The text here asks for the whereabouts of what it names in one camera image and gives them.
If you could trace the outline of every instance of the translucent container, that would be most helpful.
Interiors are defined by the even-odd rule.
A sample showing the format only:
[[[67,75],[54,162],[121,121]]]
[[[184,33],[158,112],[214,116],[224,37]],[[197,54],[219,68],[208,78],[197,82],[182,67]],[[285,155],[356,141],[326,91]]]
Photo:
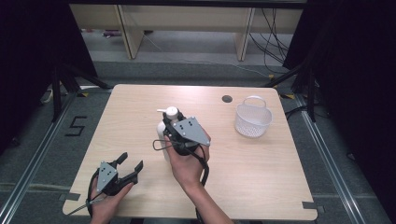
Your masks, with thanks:
[[[260,104],[249,104],[253,101],[259,101]],[[272,112],[260,96],[249,96],[242,104],[236,106],[235,129],[246,137],[262,136],[272,120]]]

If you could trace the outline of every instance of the wrist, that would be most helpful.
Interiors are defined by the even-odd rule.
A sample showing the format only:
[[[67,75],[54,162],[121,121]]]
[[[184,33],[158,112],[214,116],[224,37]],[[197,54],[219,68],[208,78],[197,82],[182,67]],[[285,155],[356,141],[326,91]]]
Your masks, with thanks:
[[[191,195],[197,195],[198,193],[202,192],[204,190],[204,186],[200,183],[194,183],[194,184],[189,184],[189,185],[184,185],[181,186],[184,190],[184,192],[187,194],[187,196]]]

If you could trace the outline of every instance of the white bottle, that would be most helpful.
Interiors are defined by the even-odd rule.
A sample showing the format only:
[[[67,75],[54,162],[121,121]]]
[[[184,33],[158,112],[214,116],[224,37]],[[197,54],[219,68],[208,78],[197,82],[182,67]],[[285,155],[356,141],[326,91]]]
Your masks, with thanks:
[[[171,124],[173,125],[174,123],[178,122],[177,116],[178,116],[178,109],[174,106],[169,106],[166,109],[158,109],[158,112],[165,112],[166,113],[166,117],[169,118],[171,121]],[[157,125],[157,134],[158,134],[158,138],[160,140],[164,140],[163,138],[163,131],[165,130],[165,124],[163,123],[163,121],[161,120],[161,122]],[[165,148],[165,142],[161,141],[161,147]],[[169,155],[168,152],[166,151],[166,149],[163,150],[163,156],[165,157],[166,161],[169,161]]]

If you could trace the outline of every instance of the human hand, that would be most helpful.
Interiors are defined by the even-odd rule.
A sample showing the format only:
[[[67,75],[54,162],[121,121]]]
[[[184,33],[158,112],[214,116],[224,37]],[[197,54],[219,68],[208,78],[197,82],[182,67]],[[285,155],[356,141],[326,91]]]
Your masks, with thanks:
[[[200,186],[200,177],[203,171],[202,164],[192,155],[178,155],[175,149],[172,147],[169,138],[165,136],[164,139],[166,144],[166,151],[168,152],[169,160],[172,165],[172,173],[176,181],[185,191],[187,189]],[[206,158],[206,161],[209,161],[209,147],[201,145],[201,148],[202,149],[198,147],[195,150],[195,154],[197,154],[201,158]]]
[[[91,198],[94,198],[97,195],[96,192],[97,183],[98,183],[98,177],[96,177],[92,182]],[[98,203],[93,203],[91,223],[92,224],[109,223],[111,218],[113,218],[116,215],[121,200],[131,190],[133,185],[134,185],[133,183],[130,183],[127,186],[125,186],[118,194],[114,196],[104,195],[105,198],[102,201]]]

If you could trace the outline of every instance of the human arm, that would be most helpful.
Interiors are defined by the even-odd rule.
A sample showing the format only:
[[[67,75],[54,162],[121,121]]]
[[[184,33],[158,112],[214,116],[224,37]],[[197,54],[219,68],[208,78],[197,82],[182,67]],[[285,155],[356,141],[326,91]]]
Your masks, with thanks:
[[[98,178],[92,182],[91,198],[96,196]],[[92,220],[91,224],[107,224],[111,218],[116,215],[119,204],[125,195],[131,190],[133,183],[128,184],[115,196],[107,196],[102,201],[92,204]]]
[[[167,152],[172,165],[172,172],[176,181],[183,188],[184,192],[194,203],[199,211],[202,219],[206,224],[211,223],[233,223],[230,218],[221,210],[221,208],[213,201],[209,193],[200,182],[203,166],[192,155],[180,156],[173,149],[169,138],[165,136]],[[209,160],[209,147],[201,146],[195,150],[195,153]]]

